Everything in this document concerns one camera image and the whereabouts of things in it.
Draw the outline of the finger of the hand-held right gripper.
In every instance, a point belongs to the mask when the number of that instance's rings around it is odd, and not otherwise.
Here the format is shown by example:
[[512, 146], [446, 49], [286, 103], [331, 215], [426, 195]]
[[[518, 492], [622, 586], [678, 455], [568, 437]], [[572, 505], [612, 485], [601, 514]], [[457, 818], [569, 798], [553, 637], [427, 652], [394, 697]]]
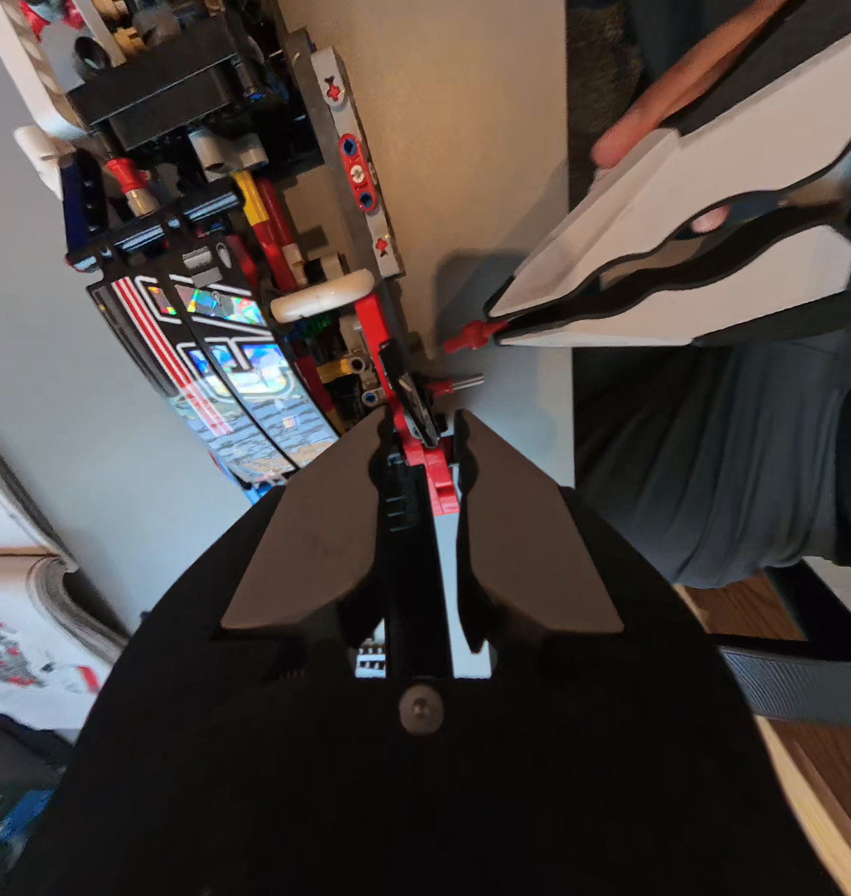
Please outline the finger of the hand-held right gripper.
[[599, 273], [644, 257], [727, 200], [775, 193], [824, 172], [851, 144], [851, 30], [787, 62], [778, 77], [700, 125], [643, 138], [521, 264], [486, 307], [509, 320], [576, 294]]
[[780, 207], [691, 256], [667, 246], [509, 319], [503, 345], [669, 348], [792, 340], [851, 326], [851, 197]]

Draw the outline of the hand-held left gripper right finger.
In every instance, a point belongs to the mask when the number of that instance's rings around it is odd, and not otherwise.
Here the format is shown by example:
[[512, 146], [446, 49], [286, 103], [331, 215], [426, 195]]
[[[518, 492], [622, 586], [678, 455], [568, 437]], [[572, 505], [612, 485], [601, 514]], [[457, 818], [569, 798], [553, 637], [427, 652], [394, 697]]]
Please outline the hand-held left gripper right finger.
[[457, 605], [472, 651], [548, 636], [617, 636], [613, 600], [563, 490], [468, 410], [454, 417]]

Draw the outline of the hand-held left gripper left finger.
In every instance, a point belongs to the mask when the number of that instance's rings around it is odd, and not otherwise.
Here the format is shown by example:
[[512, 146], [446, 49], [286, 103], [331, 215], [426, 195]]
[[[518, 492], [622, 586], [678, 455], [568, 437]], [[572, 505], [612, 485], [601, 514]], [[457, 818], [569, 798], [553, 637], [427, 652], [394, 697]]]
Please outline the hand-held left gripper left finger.
[[286, 486], [220, 625], [290, 631], [348, 598], [373, 572], [380, 496], [372, 467], [394, 432], [371, 413]]

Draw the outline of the red axle pin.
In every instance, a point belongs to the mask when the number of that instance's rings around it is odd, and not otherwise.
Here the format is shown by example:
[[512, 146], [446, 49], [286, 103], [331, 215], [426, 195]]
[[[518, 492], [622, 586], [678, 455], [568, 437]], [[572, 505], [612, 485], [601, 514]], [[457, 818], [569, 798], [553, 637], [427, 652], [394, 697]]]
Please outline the red axle pin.
[[442, 343], [443, 352], [444, 354], [453, 354], [463, 350], [480, 350], [508, 325], [507, 321], [476, 320], [469, 322], [460, 329], [457, 335]]

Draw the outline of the toy brick car model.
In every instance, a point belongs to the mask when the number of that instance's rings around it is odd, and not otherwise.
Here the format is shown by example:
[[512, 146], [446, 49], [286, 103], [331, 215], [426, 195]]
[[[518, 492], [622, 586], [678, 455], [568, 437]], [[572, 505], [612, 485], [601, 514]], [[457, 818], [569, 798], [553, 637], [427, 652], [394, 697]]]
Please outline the toy brick car model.
[[331, 48], [279, 2], [0, 2], [14, 140], [59, 206], [63, 260], [119, 344], [251, 499], [375, 410], [393, 532], [460, 509], [415, 367], [384, 195]]

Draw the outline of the grey desk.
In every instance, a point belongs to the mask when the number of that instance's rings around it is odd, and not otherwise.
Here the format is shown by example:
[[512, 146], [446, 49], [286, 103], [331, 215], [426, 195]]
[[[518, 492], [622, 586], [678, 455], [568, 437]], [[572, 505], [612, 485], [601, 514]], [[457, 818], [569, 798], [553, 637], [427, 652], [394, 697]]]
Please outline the grey desk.
[[[563, 2], [281, 2], [345, 63], [406, 276], [409, 329], [452, 397], [573, 484], [565, 350], [439, 358], [568, 203]], [[250, 508], [147, 382], [63, 262], [61, 208], [16, 145], [0, 60], [0, 453], [76, 557], [80, 599], [131, 634]]]

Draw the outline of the person's right hand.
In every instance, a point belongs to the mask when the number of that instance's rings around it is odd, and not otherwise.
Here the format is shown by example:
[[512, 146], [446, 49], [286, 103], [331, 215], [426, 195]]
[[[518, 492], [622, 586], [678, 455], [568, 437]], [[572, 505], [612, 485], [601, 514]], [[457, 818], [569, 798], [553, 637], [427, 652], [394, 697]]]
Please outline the person's right hand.
[[714, 85], [785, 1], [755, 1], [711, 31], [635, 100], [595, 143], [591, 159], [608, 171], [666, 118]]

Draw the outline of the person's grey trousers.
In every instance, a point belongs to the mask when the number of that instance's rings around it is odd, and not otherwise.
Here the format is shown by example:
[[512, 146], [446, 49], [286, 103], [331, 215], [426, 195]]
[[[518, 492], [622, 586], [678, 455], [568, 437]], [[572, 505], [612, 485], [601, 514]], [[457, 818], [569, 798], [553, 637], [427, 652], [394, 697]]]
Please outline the person's grey trousers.
[[667, 580], [851, 567], [851, 328], [572, 365], [575, 488]]

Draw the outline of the thick instruction booklet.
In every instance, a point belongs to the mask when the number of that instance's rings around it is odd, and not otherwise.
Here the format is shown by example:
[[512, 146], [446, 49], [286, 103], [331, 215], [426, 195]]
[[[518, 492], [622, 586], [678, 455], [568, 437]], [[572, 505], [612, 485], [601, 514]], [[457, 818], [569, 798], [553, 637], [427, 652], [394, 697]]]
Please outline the thick instruction booklet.
[[0, 453], [0, 714], [74, 735], [127, 644]]

